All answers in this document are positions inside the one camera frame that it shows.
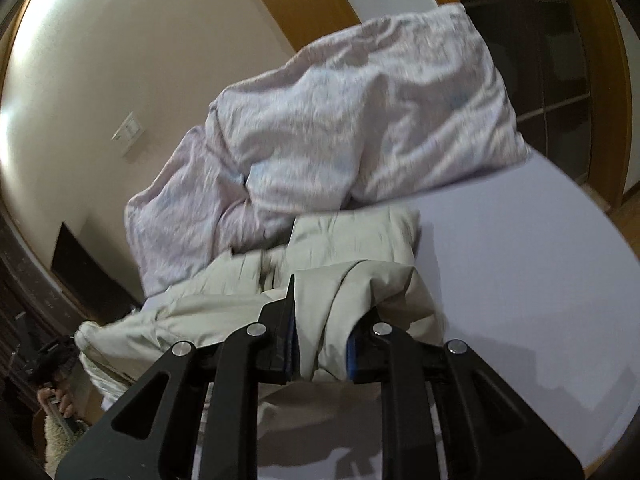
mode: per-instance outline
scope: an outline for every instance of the pink blanket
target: pink blanket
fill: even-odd
[[[303,212],[442,186],[528,149],[459,4],[370,20],[226,88],[127,204],[148,296],[221,251],[265,245]]]

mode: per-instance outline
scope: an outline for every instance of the beige wall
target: beige wall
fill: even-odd
[[[184,133],[227,85],[292,49],[259,0],[32,0],[0,104],[0,184],[45,265],[66,222],[142,297],[122,221]],[[146,132],[123,158],[130,112]]]

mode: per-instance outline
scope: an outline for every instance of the black bracket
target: black bracket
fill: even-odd
[[[354,382],[382,384],[383,479],[439,479],[444,462],[452,480],[584,480],[577,458],[466,343],[417,343],[373,309],[347,354]],[[56,479],[189,479],[214,382],[198,478],[255,480],[258,383],[292,380],[297,355],[292,278],[284,300],[225,342],[174,344],[74,446]]]

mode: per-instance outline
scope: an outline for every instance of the metal screw head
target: metal screw head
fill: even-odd
[[[246,332],[248,333],[248,335],[258,337],[259,335],[267,332],[267,327],[265,327],[262,323],[252,323],[246,328]]]
[[[389,335],[391,334],[392,328],[389,323],[376,323],[373,326],[373,333],[376,335]]]
[[[468,348],[466,343],[464,341],[460,341],[460,339],[452,339],[447,343],[447,347],[449,348],[449,352],[452,354],[463,354]]]
[[[191,345],[186,341],[178,341],[174,347],[171,348],[171,352],[178,357],[182,357],[191,352]]]

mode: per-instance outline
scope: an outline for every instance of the wooden floor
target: wooden floor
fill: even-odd
[[[640,192],[636,192],[620,209],[611,213],[610,218],[640,258]]]

